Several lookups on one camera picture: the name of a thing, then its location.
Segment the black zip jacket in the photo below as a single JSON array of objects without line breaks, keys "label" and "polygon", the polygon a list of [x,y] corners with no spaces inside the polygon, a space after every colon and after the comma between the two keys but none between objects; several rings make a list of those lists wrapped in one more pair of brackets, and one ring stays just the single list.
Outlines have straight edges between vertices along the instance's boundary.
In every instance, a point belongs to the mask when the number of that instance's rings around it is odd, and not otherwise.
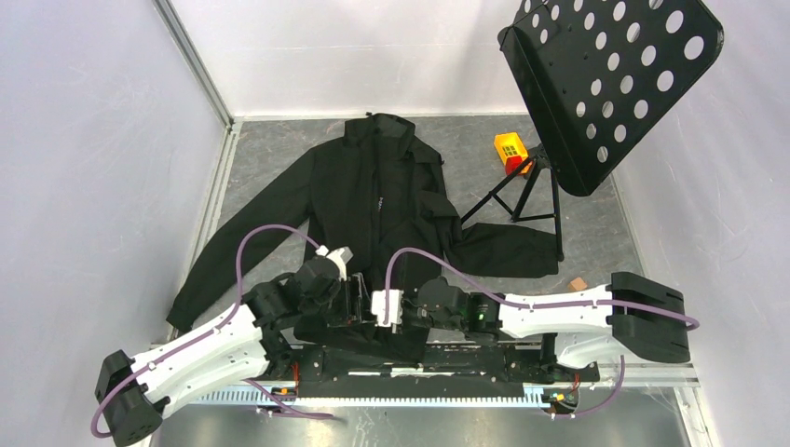
[{"label": "black zip jacket", "polygon": [[348,247],[367,288],[411,293],[438,277],[440,260],[464,274],[543,278],[559,269],[552,234],[512,224],[464,226],[447,196],[441,155],[398,116],[348,120],[344,134],[308,149],[212,236],[177,293],[168,323],[199,316],[305,225],[317,245]]}]

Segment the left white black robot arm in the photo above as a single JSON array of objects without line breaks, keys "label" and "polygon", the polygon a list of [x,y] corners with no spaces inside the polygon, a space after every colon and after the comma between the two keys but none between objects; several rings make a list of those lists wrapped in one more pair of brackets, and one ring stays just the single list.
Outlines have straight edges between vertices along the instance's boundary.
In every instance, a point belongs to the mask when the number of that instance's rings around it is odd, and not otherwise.
[{"label": "left white black robot arm", "polygon": [[283,335],[336,297],[354,295],[347,247],[320,247],[294,274],[259,284],[209,322],[165,345],[103,361],[91,419],[97,438],[131,446],[185,405],[226,386],[267,376],[297,379],[301,353]]}]

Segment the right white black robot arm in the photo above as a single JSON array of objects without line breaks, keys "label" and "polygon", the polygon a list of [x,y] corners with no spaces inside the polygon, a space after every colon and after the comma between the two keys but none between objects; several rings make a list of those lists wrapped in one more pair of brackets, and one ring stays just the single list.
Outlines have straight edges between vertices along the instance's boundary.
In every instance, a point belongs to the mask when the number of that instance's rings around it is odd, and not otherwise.
[{"label": "right white black robot arm", "polygon": [[377,326],[393,332],[409,325],[461,332],[479,345],[546,336],[538,368],[551,380],[627,354],[686,363],[688,332],[699,325],[686,315],[680,291],[629,272],[588,290],[539,296],[466,293],[435,278],[412,300],[398,290],[375,291],[372,309]]}]

